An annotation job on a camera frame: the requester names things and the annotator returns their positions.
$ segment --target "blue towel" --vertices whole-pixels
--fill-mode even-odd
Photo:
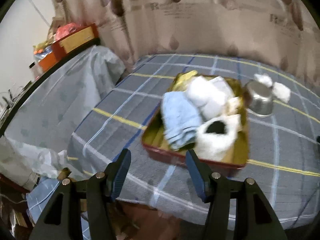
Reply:
[[[185,97],[184,92],[165,93],[161,104],[164,138],[171,148],[178,150],[195,142],[196,129],[202,124],[198,109]]]

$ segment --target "white cloth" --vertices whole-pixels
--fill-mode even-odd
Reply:
[[[4,133],[15,156],[29,170],[55,178],[67,166],[65,150],[72,133],[115,87],[124,69],[110,49],[92,46],[56,70],[24,102]]]
[[[216,77],[211,80],[209,80],[209,83],[214,85],[218,90],[221,92],[224,92],[228,99],[231,99],[235,97],[232,88],[229,86],[229,84],[225,81],[223,77]]]
[[[239,106],[240,106],[240,98],[239,97],[230,98],[225,106],[225,110],[223,112],[223,115],[236,114],[238,112]]]
[[[288,103],[290,100],[291,90],[284,84],[275,82],[272,87],[272,93],[285,103]]]
[[[202,76],[196,77],[190,82],[185,94],[199,108],[206,121],[221,115],[227,102],[227,94]]]
[[[267,74],[254,74],[254,79],[268,88],[272,87],[273,81]]]
[[[226,125],[226,134],[206,133],[215,121]],[[240,115],[220,116],[205,122],[197,130],[195,152],[201,159],[221,161],[237,138],[240,128]]]

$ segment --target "screw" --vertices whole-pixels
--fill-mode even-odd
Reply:
[[[68,185],[70,183],[70,179],[64,179],[62,181],[62,185]]]
[[[98,179],[102,179],[103,177],[104,177],[104,172],[102,172],[102,171],[100,171],[100,172],[98,172],[98,173],[96,173],[96,177],[98,178]]]
[[[211,174],[211,176],[212,176],[214,179],[218,179],[218,178],[221,177],[220,173],[217,173],[217,172],[213,172],[213,173]]]
[[[255,183],[255,181],[254,181],[254,179],[252,179],[252,178],[247,178],[247,183],[248,183],[249,185],[253,185],[253,184]]]

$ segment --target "white towel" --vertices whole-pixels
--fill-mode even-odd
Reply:
[[[224,108],[223,115],[233,115],[238,113],[238,108],[240,106],[240,98],[230,98]]]
[[[228,99],[235,97],[232,88],[229,86],[229,84],[226,82],[226,80],[223,77],[216,77],[211,80],[209,80],[209,83],[214,85],[218,90],[221,92],[224,92]]]
[[[206,133],[215,121],[226,125],[226,134]],[[199,158],[221,161],[232,147],[240,129],[240,115],[220,116],[204,123],[197,129],[195,152]]]
[[[288,103],[290,100],[291,90],[284,84],[275,82],[272,87],[272,93],[285,103]]]
[[[186,97],[199,108],[206,121],[221,115],[227,94],[220,91],[204,77],[194,78],[185,91]]]

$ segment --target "yellow stripe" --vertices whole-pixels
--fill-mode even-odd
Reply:
[[[105,111],[102,111],[102,110],[100,110],[98,108],[94,108],[93,110],[96,111],[97,113],[103,114],[103,115],[108,116],[108,117],[112,116],[112,114],[107,113]],[[136,122],[124,119],[124,118],[116,116],[116,115],[113,116],[113,118],[118,120],[119,122],[131,125],[131,126],[134,126],[134,127],[140,127],[141,126],[140,124],[138,124]],[[311,171],[303,171],[303,170],[298,170],[298,169],[284,167],[284,166],[276,166],[276,165],[273,165],[273,164],[270,164],[270,163],[259,162],[259,161],[251,160],[251,159],[249,159],[247,161],[247,163],[250,163],[250,164],[253,164],[253,165],[257,165],[257,166],[267,167],[267,168],[271,168],[271,169],[278,169],[278,170],[282,170],[282,171],[300,173],[300,174],[308,175],[308,176],[320,177],[320,173],[315,173],[315,172],[311,172]]]
[[[77,160],[79,160],[79,158],[77,158],[77,157],[69,157],[69,156],[67,156],[67,159],[70,160],[70,161],[77,161]]]
[[[189,56],[188,54],[176,54],[176,56]],[[215,58],[215,56],[209,56],[209,55],[193,55],[194,57],[207,57],[207,58]],[[282,74],[282,73],[279,73],[278,71],[275,71],[273,69],[270,69],[270,68],[267,68],[267,67],[264,67],[264,66],[261,66],[261,65],[258,65],[258,64],[255,64],[255,63],[251,63],[251,62],[247,62],[247,61],[242,61],[242,60],[235,60],[235,59],[231,59],[231,58],[225,58],[225,57],[218,57],[218,59],[221,59],[221,60],[227,60],[227,61],[231,61],[231,62],[238,62],[238,63],[243,63],[243,64],[247,64],[247,65],[251,65],[251,66],[255,66],[255,67],[259,67],[259,68],[262,68],[262,69],[265,69],[269,72],[273,72],[273,73],[277,73],[278,75],[286,78],[286,79],[289,79],[291,80],[292,82],[298,84],[299,86],[303,87],[304,89],[308,90],[309,92],[311,92],[312,94],[314,94],[316,97],[320,98],[316,93],[312,92],[309,88],[306,88],[304,85],[300,84],[298,81]]]
[[[281,170],[281,171],[288,171],[288,172],[300,173],[300,174],[308,175],[308,176],[320,177],[320,173],[316,173],[316,172],[312,172],[312,171],[303,171],[303,170],[288,168],[288,167],[284,167],[284,166],[277,166],[277,165],[273,165],[270,163],[260,162],[260,161],[251,160],[251,159],[249,159],[247,161],[247,163],[257,165],[257,166],[266,167],[266,168],[277,169],[277,170]]]
[[[152,75],[140,74],[140,73],[133,73],[132,75],[142,76],[142,77],[151,77],[151,76],[152,76]],[[158,76],[158,78],[174,79],[175,77],[171,77],[171,76]],[[290,108],[290,109],[292,109],[292,110],[294,110],[294,111],[297,111],[298,113],[303,114],[303,115],[305,115],[305,116],[307,116],[307,117],[315,120],[316,122],[320,123],[320,121],[319,121],[318,119],[316,119],[315,117],[313,117],[313,116],[311,116],[311,115],[309,115],[309,114],[306,114],[305,112],[302,112],[301,110],[299,110],[299,109],[297,109],[297,108],[295,108],[295,107],[289,106],[289,105],[287,105],[287,104],[285,104],[285,103],[282,103],[282,102],[280,102],[280,101],[278,101],[278,100],[273,100],[273,101],[274,101],[275,103],[277,103],[277,104],[280,104],[280,105],[285,106],[285,107],[287,107],[287,108]]]
[[[125,118],[123,118],[123,117],[120,117],[120,116],[118,116],[118,115],[112,116],[112,114],[107,113],[107,112],[105,112],[105,111],[103,111],[103,110],[101,110],[101,109],[99,109],[99,108],[94,108],[93,111],[95,111],[95,112],[97,112],[97,113],[99,113],[99,114],[102,114],[102,115],[104,115],[104,116],[107,116],[107,117],[112,117],[112,119],[115,119],[115,120],[117,120],[117,121],[119,121],[119,122],[121,122],[121,123],[125,123],[125,124],[130,125],[130,126],[136,127],[136,128],[138,128],[138,129],[145,130],[145,129],[147,128],[147,127],[144,126],[144,125],[141,125],[141,124],[139,124],[139,123],[137,123],[137,122],[134,122],[134,121],[130,121],[130,120],[125,119]]]
[[[309,118],[315,120],[316,122],[320,123],[320,121],[319,121],[318,119],[316,119],[315,117],[311,116],[310,114],[306,114],[305,112],[302,112],[302,111],[300,111],[299,109],[297,109],[297,108],[295,108],[295,107],[292,107],[292,106],[289,106],[289,105],[287,105],[287,104],[285,104],[285,103],[283,103],[283,102],[281,102],[281,101],[278,101],[278,100],[273,100],[273,101],[274,101],[275,103],[279,104],[279,105],[282,105],[282,106],[285,106],[285,107],[287,107],[287,108],[290,108],[290,109],[292,109],[292,110],[294,110],[294,111],[296,111],[296,112],[298,112],[298,113],[300,113],[300,114],[303,114],[303,115],[305,115],[306,117],[309,117]]]
[[[131,76],[139,76],[139,77],[154,77],[154,78],[169,78],[169,79],[175,79],[175,77],[171,76],[160,76],[160,75],[148,75],[148,74],[141,74],[141,73],[132,73]]]
[[[85,174],[87,174],[87,175],[89,175],[89,176],[93,176],[93,174],[92,173],[90,173],[90,172],[88,172],[88,171],[83,171],[83,173],[85,173]]]

